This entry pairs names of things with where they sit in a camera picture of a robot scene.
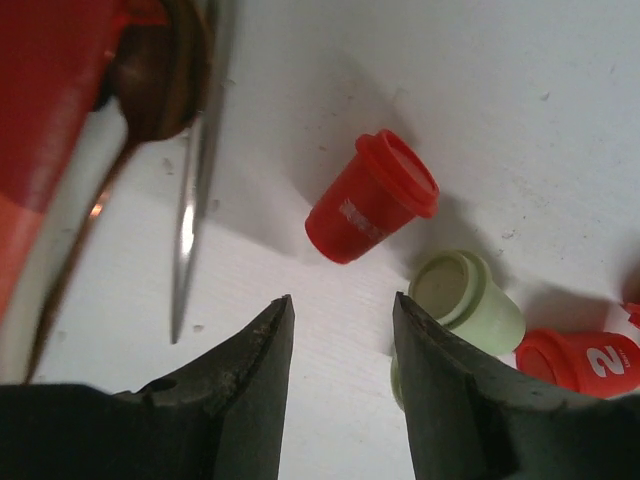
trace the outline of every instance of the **light green cup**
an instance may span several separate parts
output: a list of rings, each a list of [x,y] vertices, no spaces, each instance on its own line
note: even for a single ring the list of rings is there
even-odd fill
[[[522,312],[474,253],[451,250],[432,257],[411,281],[409,296],[440,325],[489,355],[513,351],[524,337]]]

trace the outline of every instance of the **white number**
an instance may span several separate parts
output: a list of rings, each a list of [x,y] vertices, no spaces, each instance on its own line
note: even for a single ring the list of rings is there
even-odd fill
[[[607,376],[607,370],[604,368],[605,366],[616,375],[624,375],[624,365],[622,365],[620,356],[612,347],[607,346],[604,347],[604,349],[607,351],[609,356],[597,348],[590,348],[587,350],[587,358],[589,359],[589,363],[591,363],[591,368],[596,372],[596,375],[605,378]]]

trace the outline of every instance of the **wooden spoon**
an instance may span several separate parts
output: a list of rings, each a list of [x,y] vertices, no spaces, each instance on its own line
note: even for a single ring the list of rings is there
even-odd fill
[[[45,300],[25,383],[33,378],[85,243],[124,167],[140,144],[170,138],[187,127],[205,98],[211,60],[207,27],[191,0],[161,1],[171,25],[127,27],[107,72],[127,122],[127,138]]]

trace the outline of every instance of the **table surface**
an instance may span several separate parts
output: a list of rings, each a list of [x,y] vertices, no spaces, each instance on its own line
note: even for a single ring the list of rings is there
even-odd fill
[[[389,354],[394,293],[421,253],[483,255],[530,325],[638,337],[619,304],[640,298],[639,16],[632,0],[243,2],[179,344],[184,135],[142,148],[117,186],[38,381],[136,390],[290,293],[280,478],[414,478]],[[356,137],[383,127],[431,169],[440,212],[331,264],[304,220]],[[113,102],[89,119],[59,252],[124,131]]]

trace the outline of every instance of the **red plastic cup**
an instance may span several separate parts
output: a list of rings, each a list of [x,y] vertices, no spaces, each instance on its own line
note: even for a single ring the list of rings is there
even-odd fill
[[[416,216],[438,211],[438,185],[420,158],[389,130],[362,135],[356,155],[305,222],[328,259],[349,263]]]
[[[516,365],[532,377],[600,398],[640,385],[640,348],[617,333],[534,330],[516,349]]]

